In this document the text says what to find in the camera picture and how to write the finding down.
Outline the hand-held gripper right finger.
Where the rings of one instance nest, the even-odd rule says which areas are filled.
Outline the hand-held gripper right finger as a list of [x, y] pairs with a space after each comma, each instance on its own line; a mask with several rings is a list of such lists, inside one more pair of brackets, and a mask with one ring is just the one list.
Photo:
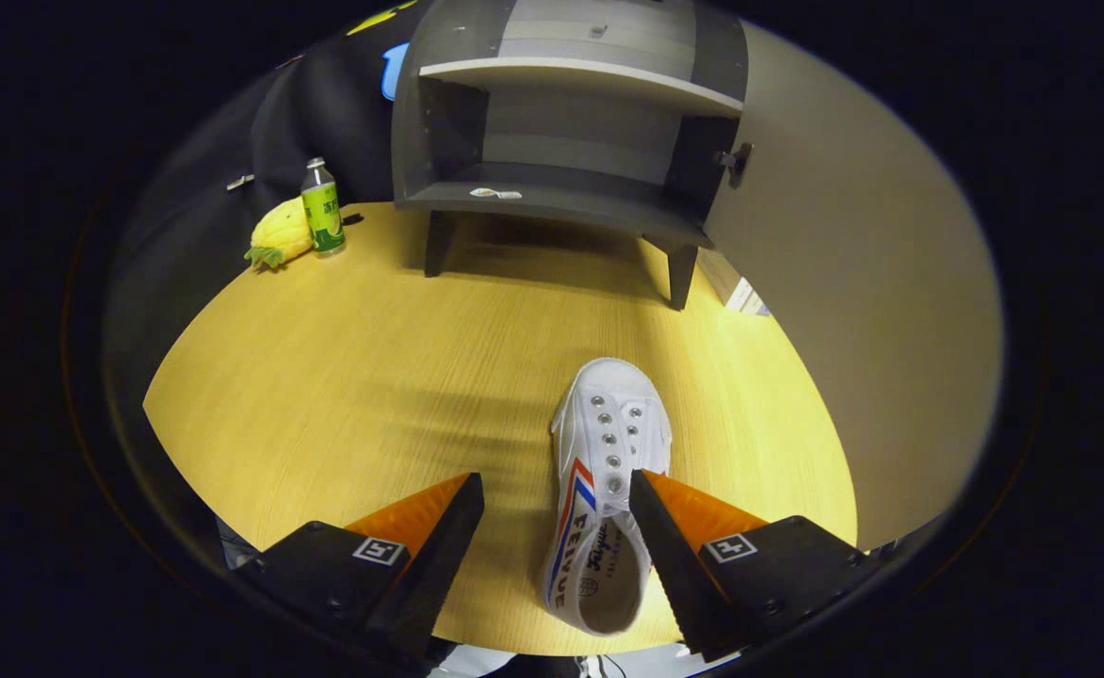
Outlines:
[[716, 660], [818, 619], [885, 565], [802, 515], [767, 521], [647, 469], [629, 506], [678, 631]]

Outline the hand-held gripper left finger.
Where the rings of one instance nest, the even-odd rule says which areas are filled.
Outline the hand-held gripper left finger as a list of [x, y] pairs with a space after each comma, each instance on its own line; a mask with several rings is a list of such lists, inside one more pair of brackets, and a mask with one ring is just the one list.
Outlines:
[[479, 473], [459, 474], [352, 525], [308, 521], [236, 571], [328, 639], [420, 659], [484, 505]]

